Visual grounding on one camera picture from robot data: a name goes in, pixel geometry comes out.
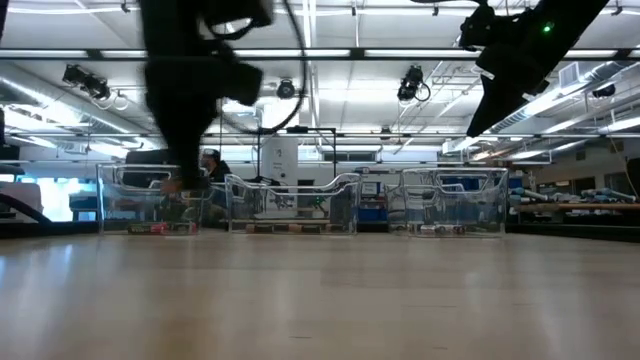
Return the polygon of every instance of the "transparent container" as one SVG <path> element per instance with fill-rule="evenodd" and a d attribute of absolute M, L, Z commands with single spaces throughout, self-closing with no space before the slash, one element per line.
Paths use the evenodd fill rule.
<path fill-rule="evenodd" d="M 225 183 L 210 183 L 209 194 L 202 204 L 203 228 L 227 230 L 227 190 Z"/>
<path fill-rule="evenodd" d="M 504 233 L 507 169 L 404 170 L 405 231 L 423 237 L 496 237 Z"/>
<path fill-rule="evenodd" d="M 406 230 L 404 189 L 400 185 L 385 185 L 387 197 L 387 222 L 390 232 Z"/>
<path fill-rule="evenodd" d="M 341 174 L 325 186 L 267 186 L 227 175 L 229 229 L 243 233 L 355 234 L 362 180 Z"/>
<path fill-rule="evenodd" d="M 172 165 L 98 165 L 100 233 L 196 234 L 210 191 L 163 193 L 163 181 L 178 174 Z"/>

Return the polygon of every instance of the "green light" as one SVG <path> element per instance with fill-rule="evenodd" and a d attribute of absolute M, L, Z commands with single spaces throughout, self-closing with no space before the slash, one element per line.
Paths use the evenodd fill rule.
<path fill-rule="evenodd" d="M 551 30 L 553 30 L 553 23 L 552 22 L 548 22 L 544 25 L 544 27 L 542 28 L 542 32 L 545 34 L 548 34 L 551 32 Z"/>

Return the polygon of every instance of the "blurry black object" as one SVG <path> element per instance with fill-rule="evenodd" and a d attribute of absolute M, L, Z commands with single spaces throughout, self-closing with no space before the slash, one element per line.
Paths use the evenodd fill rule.
<path fill-rule="evenodd" d="M 79 87 L 90 97 L 97 100 L 107 100 L 111 97 L 111 89 L 107 79 L 92 74 L 79 65 L 67 65 L 62 75 L 62 81 L 72 87 Z"/>
<path fill-rule="evenodd" d="M 182 186 L 199 179 L 200 137 L 218 115 L 216 100 L 229 97 L 243 105 L 258 98 L 262 71 L 238 61 L 222 40 L 205 41 L 200 20 L 213 26 L 252 19 L 251 27 L 271 23 L 271 10 L 257 0 L 141 0 L 147 106 L 164 136 L 172 159 L 182 169 Z"/>
<path fill-rule="evenodd" d="M 126 164 L 139 165 L 176 165 L 169 156 L 168 150 L 151 150 L 151 151 L 130 151 L 125 158 Z M 137 188 L 149 188 L 153 181 L 163 181 L 167 179 L 166 171 L 158 169 L 157 173 L 151 172 L 135 172 L 135 167 L 129 167 L 123 175 L 122 182 L 128 186 Z M 148 168 L 141 167 L 138 170 L 149 171 Z"/>
<path fill-rule="evenodd" d="M 412 0 L 439 3 L 443 0 Z M 608 0 L 541 0 L 535 8 L 512 16 L 496 16 L 486 1 L 461 25 L 459 45 L 467 50 L 484 46 L 476 64 L 494 75 L 482 75 L 484 97 L 467 135 L 478 136 L 549 83 L 547 75 L 578 41 Z"/>
<path fill-rule="evenodd" d="M 422 72 L 422 67 L 418 65 L 411 65 L 409 70 L 407 70 L 404 78 L 400 80 L 400 87 L 398 88 L 398 100 L 400 101 L 411 101 L 416 99 L 418 101 L 427 101 L 431 97 L 431 90 L 424 83 L 424 73 Z M 429 96 L 425 99 L 419 99 L 417 97 L 418 91 L 424 87 L 429 92 Z"/>
<path fill-rule="evenodd" d="M 611 84 L 603 87 L 602 89 L 594 90 L 591 94 L 596 99 L 611 97 L 616 94 L 616 86 L 615 84 Z"/>

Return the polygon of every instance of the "cable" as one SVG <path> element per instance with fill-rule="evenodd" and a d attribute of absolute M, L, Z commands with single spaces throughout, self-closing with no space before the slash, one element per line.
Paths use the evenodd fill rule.
<path fill-rule="evenodd" d="M 282 0 L 284 7 L 287 10 L 287 16 L 289 17 L 289 21 L 291 22 L 291 26 L 293 27 L 293 31 L 296 35 L 296 40 L 298 41 L 298 47 L 300 48 L 300 70 L 302 72 L 302 84 L 300 85 L 300 91 L 298 92 L 298 101 L 296 102 L 296 106 L 293 108 L 291 113 L 278 125 L 272 128 L 263 128 L 261 126 L 258 127 L 257 130 L 250 130 L 244 125 L 240 125 L 236 123 L 234 120 L 231 120 L 229 117 L 222 114 L 220 116 L 221 121 L 226 122 L 228 125 L 233 127 L 234 129 L 251 135 L 271 135 L 275 134 L 279 130 L 284 129 L 287 124 L 293 119 L 293 117 L 300 111 L 302 105 L 304 104 L 305 94 L 307 93 L 307 53 L 304 46 L 304 37 L 302 36 L 302 31 L 300 30 L 300 26 L 296 21 L 295 13 L 291 8 L 291 4 L 289 4 L 289 0 Z"/>

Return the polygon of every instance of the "wooden floor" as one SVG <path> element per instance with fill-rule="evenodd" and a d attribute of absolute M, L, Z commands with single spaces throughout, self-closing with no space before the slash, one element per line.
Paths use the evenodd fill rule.
<path fill-rule="evenodd" d="M 390 235 L 0 243 L 0 359 L 640 356 L 640 247 Z"/>

